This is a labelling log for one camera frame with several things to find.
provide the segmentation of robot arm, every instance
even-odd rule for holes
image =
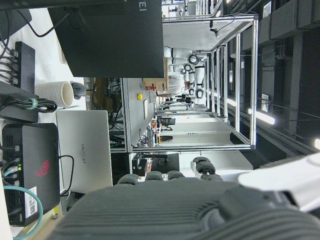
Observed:
[[[320,153],[238,177],[241,185],[261,191],[290,193],[303,212],[320,207]]]

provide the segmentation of white desk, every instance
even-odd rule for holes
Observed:
[[[45,33],[52,27],[52,22],[49,17],[48,10],[31,9],[32,21],[30,22],[35,31],[39,34]],[[10,37],[9,48],[15,47],[15,43],[22,41],[25,44],[35,49],[35,84],[43,82],[58,82],[58,81],[74,81],[84,83],[82,77],[73,77],[67,64],[62,63],[61,47],[58,42],[55,31],[52,31],[45,37],[36,37],[28,25],[24,26],[18,32]],[[86,101],[82,97],[80,100],[73,100],[72,110],[86,110]],[[55,113],[39,113],[39,123],[56,123]],[[6,124],[13,121],[0,119],[0,139],[2,142],[2,128]],[[2,160],[3,153],[0,151],[0,159]],[[6,203],[3,195],[3,186],[0,184],[0,239],[11,239],[8,216],[6,213]]]

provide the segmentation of label sticker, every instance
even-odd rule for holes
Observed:
[[[36,186],[34,186],[33,188],[30,188],[29,190],[33,192],[35,195],[37,195]],[[26,219],[38,211],[37,201],[30,194],[27,194],[27,193],[24,194],[24,206],[25,206]]]

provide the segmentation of paper cup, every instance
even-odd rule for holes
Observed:
[[[74,90],[68,81],[39,83],[34,93],[41,99],[54,101],[58,107],[70,107],[74,99]]]

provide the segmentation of silver laptop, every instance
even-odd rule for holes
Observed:
[[[105,110],[56,112],[61,155],[74,157],[70,191],[89,193],[112,186],[108,113]],[[72,160],[62,159],[63,188],[70,183]]]

